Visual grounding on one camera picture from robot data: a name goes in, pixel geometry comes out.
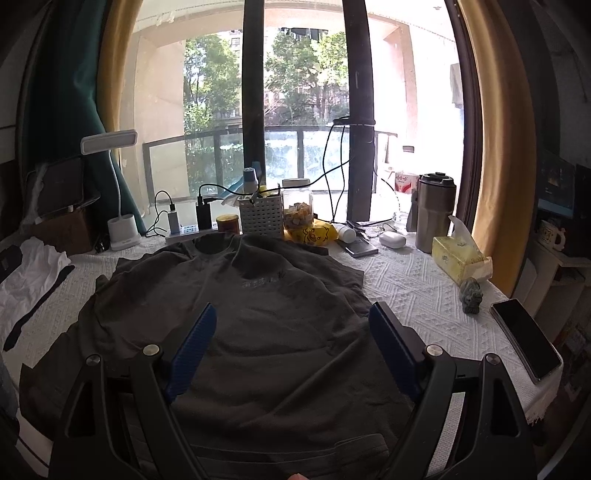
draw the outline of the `stone figurine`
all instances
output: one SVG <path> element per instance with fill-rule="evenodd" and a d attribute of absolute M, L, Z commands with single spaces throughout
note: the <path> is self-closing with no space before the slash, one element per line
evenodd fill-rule
<path fill-rule="evenodd" d="M 460 285 L 460 300 L 464 313 L 478 313 L 482 302 L 480 284 L 472 277 L 468 277 Z"/>

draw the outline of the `black smartphone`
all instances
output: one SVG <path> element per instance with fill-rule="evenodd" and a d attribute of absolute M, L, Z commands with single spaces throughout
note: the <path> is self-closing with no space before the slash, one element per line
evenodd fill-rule
<path fill-rule="evenodd" d="M 337 240 L 336 242 L 340 245 L 340 247 L 343 250 L 345 250 L 353 258 L 365 257 L 367 255 L 373 255 L 373 254 L 378 253 L 378 251 L 379 251 L 378 247 L 374 247 L 365 238 L 361 238 L 360 236 L 358 236 L 355 239 L 355 242 L 353 242 L 351 244 L 346 244 L 345 242 L 342 242 L 341 240 Z"/>
<path fill-rule="evenodd" d="M 535 320 L 517 299 L 491 305 L 491 313 L 517 351 L 532 382 L 560 366 L 560 357 Z"/>

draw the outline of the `power strip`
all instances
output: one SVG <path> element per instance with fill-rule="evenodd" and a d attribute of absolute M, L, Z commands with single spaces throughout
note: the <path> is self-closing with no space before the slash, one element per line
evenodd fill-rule
<path fill-rule="evenodd" d="M 193 240 L 194 238 L 198 238 L 206 233 L 213 233 L 217 232 L 217 223 L 213 222 L 212 227 L 208 230 L 199 230 L 197 225 L 187 225 L 182 226 L 180 233 L 176 235 L 171 235 L 170 231 L 166 236 L 166 244 L 172 245 L 179 242 L 186 242 L 187 240 Z"/>

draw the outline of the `white mug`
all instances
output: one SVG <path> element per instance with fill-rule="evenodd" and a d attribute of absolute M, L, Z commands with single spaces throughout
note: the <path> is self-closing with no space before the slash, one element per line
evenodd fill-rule
<path fill-rule="evenodd" d="M 557 237 L 560 237 L 559 243 L 556 243 Z M 538 241 L 546 248 L 554 248 L 560 252 L 566 243 L 564 228 L 558 229 L 556 225 L 542 220 L 538 230 Z"/>

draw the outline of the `plastic storage basket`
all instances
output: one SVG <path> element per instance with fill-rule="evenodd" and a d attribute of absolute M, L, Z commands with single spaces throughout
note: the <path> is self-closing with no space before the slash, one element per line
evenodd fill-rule
<path fill-rule="evenodd" d="M 239 199 L 242 233 L 283 237 L 283 203 L 281 195 L 273 195 L 250 201 L 249 197 Z"/>

